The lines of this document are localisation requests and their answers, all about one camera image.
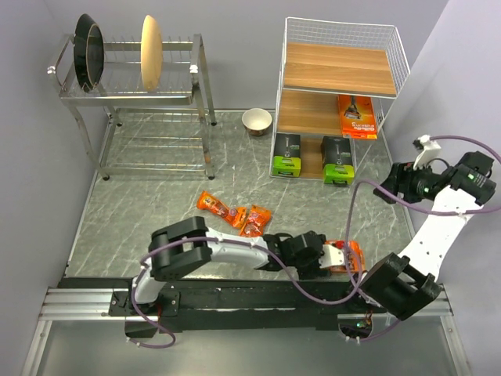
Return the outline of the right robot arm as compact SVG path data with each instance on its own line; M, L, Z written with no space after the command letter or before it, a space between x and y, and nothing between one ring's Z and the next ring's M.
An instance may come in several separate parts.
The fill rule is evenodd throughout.
M414 168L411 162L394 163L374 194L389 204L430 200L432 213L402 251L381 259L361 285L343 292L344 306L360 312L372 298L403 321L433 302L442 291L437 279L446 253L496 191L490 179L493 162L480 151L468 152L440 174L431 167Z

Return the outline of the orange Gillette Fusion pack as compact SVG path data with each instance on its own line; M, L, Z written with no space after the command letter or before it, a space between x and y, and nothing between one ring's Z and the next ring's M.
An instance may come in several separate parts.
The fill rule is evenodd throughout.
M352 139L377 139L378 125L368 96L338 96L341 134Z

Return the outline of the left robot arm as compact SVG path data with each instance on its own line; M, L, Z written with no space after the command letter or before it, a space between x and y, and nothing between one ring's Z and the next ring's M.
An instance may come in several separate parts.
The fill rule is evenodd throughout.
M293 267L301 279L322 277L332 248L326 237L309 231L293 237L287 233L242 237L206 226L200 216L154 231L149 256L141 261L142 272L132 280L128 306L140 315L155 306L160 290L209 262L278 272Z

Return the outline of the orange razor bag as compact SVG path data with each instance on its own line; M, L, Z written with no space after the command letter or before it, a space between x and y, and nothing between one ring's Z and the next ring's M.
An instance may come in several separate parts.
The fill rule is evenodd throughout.
M242 229L241 237L261 237L268 222L272 218L272 211L261 206L253 205Z
M247 208L230 208L205 190L200 194L196 207L224 219L231 227L238 230L242 228L247 217Z

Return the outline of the orange razor pack back side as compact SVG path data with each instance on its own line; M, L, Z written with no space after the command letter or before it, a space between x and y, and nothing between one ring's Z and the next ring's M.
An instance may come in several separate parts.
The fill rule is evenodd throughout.
M327 243L335 243L335 246L337 248L340 248L344 253L344 240L327 240L325 244ZM345 273L347 273L348 270L350 270L350 272L353 274L364 273L366 271L366 264L362 249L354 240L350 240L348 242L348 245L350 249L346 251L346 255L344 256L346 267Z

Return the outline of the steel dish rack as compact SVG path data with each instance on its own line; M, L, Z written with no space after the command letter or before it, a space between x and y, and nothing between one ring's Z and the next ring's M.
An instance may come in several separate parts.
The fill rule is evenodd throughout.
M216 125L207 57L201 34L163 42L160 83L142 83L140 44L105 43L103 76L86 92L77 82L74 37L65 34L47 74L76 121L97 175L201 174L215 178L209 129Z

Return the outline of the black green razor box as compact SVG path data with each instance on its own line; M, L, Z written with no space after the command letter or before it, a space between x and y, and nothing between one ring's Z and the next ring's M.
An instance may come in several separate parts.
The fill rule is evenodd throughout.
M301 136L277 133L271 161L271 174L297 178L301 173Z
M335 186L349 186L355 178L355 157L351 140L324 136L321 142L323 182Z

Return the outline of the white wire wooden shelf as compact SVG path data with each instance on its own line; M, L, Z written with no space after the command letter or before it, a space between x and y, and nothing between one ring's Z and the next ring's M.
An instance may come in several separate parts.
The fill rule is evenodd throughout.
M384 101L396 100L409 75L395 25L288 16L272 134L301 137L300 178L322 177L322 138L342 134L340 95L369 98L381 128Z

